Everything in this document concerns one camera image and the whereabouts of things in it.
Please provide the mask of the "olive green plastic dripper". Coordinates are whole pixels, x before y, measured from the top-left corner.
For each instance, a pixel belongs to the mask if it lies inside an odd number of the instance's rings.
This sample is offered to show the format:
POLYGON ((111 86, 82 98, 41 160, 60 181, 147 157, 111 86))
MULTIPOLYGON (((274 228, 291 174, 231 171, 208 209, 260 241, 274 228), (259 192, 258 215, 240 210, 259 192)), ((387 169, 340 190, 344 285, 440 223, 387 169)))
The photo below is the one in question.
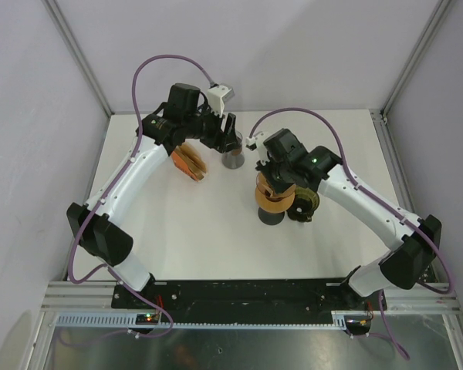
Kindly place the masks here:
POLYGON ((309 188, 297 187, 292 206, 286 211, 290 220, 309 223, 319 207, 319 194, 309 188))

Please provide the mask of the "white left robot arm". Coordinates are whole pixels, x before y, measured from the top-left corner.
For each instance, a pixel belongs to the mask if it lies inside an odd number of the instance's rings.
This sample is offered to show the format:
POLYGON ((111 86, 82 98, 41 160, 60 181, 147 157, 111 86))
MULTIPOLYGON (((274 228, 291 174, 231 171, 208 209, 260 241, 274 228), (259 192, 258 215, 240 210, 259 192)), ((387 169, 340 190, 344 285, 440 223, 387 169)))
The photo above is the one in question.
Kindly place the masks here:
POLYGON ((101 189, 66 211, 75 245, 130 287, 127 297, 139 308, 154 302, 154 277, 133 252, 133 238, 121 228, 123 219, 148 178, 186 140, 199 140, 219 153, 238 149, 236 116, 225 113, 233 95, 225 84, 214 84, 206 92, 174 84, 167 101, 140 120, 132 147, 101 189))

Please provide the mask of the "brown paper coffee filter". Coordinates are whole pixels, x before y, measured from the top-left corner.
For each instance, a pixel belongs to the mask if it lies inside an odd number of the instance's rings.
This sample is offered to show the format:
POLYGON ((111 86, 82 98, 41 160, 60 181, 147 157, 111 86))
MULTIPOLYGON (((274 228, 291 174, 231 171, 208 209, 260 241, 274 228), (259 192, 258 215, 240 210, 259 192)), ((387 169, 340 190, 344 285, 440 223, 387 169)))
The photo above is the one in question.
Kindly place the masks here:
POLYGON ((259 172, 256 177, 256 187, 259 190, 259 193, 268 198, 275 198, 275 191, 272 189, 272 186, 269 184, 264 175, 259 172))

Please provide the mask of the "orange coffee filter box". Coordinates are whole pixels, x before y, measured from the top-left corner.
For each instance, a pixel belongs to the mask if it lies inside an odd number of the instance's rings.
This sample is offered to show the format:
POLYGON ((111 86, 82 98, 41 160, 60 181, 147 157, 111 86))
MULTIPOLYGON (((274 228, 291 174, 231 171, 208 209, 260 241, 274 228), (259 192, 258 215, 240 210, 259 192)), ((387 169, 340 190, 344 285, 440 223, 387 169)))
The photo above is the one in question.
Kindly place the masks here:
POLYGON ((208 174, 208 168, 200 153, 188 143, 178 146, 171 154, 174 165, 195 182, 201 182, 208 174))

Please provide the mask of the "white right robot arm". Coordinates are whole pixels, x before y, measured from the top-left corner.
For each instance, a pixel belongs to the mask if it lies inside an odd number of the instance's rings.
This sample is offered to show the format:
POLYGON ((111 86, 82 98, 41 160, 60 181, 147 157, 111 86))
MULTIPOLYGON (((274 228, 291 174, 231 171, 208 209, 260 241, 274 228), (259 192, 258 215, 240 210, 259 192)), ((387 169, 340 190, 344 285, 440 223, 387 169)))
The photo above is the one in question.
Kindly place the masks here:
POLYGON ((441 239, 439 219, 421 218, 379 197, 363 181, 348 177, 342 159, 328 148, 307 150, 289 129, 272 135, 260 132, 248 138, 246 146, 258 152, 256 169, 274 192, 296 185, 327 197, 369 227, 387 247, 382 257, 345 278, 340 299, 347 308, 358 309, 372 293, 391 286, 412 289, 435 259, 441 239))

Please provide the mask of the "pink glass dripper cone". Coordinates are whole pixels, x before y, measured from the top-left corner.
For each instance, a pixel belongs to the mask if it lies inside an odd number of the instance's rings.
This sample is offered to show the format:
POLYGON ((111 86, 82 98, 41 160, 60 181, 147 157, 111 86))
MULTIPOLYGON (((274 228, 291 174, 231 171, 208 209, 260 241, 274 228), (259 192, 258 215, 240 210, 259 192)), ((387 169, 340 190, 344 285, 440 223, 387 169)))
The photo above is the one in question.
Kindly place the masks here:
POLYGON ((285 191, 281 193, 275 192, 276 197, 271 199, 259 193, 259 190, 256 187, 255 188, 255 200, 260 207, 262 206, 270 207, 272 206, 272 204, 277 204, 277 203, 283 204, 286 202, 286 200, 292 200, 294 198, 295 190, 296 190, 296 185, 293 184, 292 186, 288 187, 285 191))

